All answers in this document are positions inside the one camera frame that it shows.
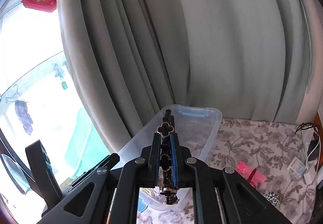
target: small white box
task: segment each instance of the small white box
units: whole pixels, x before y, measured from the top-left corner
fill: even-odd
[[[294,157],[292,162],[287,167],[287,170],[297,179],[299,180],[304,174],[306,166],[302,161],[300,161],[297,157]]]

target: floral fabric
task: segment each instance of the floral fabric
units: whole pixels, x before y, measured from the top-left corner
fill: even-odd
[[[222,169],[225,166],[236,167],[244,161],[257,168],[267,177],[258,191],[262,195],[272,191],[279,194],[281,203],[278,210],[292,223],[306,224],[314,207],[316,181],[306,185],[304,178],[296,180],[287,167],[295,156],[305,162],[304,147],[307,143],[304,142],[304,134],[313,135],[313,129],[294,134],[296,128],[282,123],[224,118],[206,163]],[[189,148],[200,153],[203,146],[196,144]],[[193,201],[182,212],[159,212],[148,207],[143,213],[138,213],[137,223],[193,224]]]

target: gray curtain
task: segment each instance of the gray curtain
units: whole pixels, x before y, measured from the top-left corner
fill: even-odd
[[[310,79],[301,0],[58,0],[80,98],[118,151],[161,108],[294,124]]]

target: clover pendant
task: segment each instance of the clover pendant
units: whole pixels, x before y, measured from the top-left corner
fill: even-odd
[[[167,137],[169,134],[174,133],[174,127],[169,125],[169,123],[164,122],[157,128],[157,132],[162,136],[162,137]]]

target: pink object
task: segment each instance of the pink object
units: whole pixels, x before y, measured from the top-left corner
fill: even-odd
[[[253,177],[251,178],[251,180],[249,180],[249,176],[252,174],[252,172],[254,171],[254,168],[250,168],[248,167],[245,162],[240,162],[238,164],[238,166],[235,169],[240,175],[243,176],[243,178],[247,179],[248,182],[250,183],[250,185],[252,185],[255,189],[257,189],[257,185],[258,183],[262,184],[263,182],[265,182],[266,177],[261,174],[261,173],[254,173]]]

